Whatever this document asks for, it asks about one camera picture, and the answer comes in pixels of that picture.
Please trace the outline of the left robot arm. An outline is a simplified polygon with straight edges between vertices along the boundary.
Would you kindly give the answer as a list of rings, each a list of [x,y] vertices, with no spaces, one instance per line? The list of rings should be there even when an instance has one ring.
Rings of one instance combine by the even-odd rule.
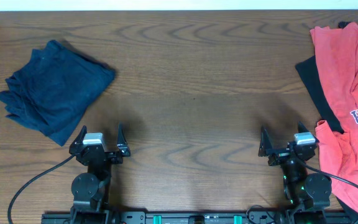
[[[70,223],[120,223],[119,212],[108,203],[108,193],[111,166],[123,163],[123,158],[131,155],[122,125],[118,125],[115,151],[106,151],[103,133],[88,133],[83,126],[71,143],[69,153],[87,167],[71,184]]]

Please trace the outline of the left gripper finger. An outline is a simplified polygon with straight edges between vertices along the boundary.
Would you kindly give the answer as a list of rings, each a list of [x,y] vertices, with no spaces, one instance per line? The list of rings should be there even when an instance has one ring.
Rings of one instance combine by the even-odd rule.
[[[72,146],[80,146],[83,144],[83,139],[87,133],[87,127],[84,125],[75,140],[72,142]]]
[[[117,147],[120,150],[129,150],[129,146],[127,144],[122,124],[118,124],[118,130],[117,130]]]

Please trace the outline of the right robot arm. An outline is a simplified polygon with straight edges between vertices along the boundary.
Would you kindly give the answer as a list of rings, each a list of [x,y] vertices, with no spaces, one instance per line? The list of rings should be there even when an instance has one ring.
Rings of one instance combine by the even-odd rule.
[[[330,205],[331,179],[319,172],[309,174],[306,161],[315,156],[318,139],[302,123],[294,140],[285,147],[274,148],[264,127],[260,130],[259,157],[267,157],[269,166],[283,172],[283,191],[292,204],[274,215],[274,222],[317,224],[326,223],[324,209]]]

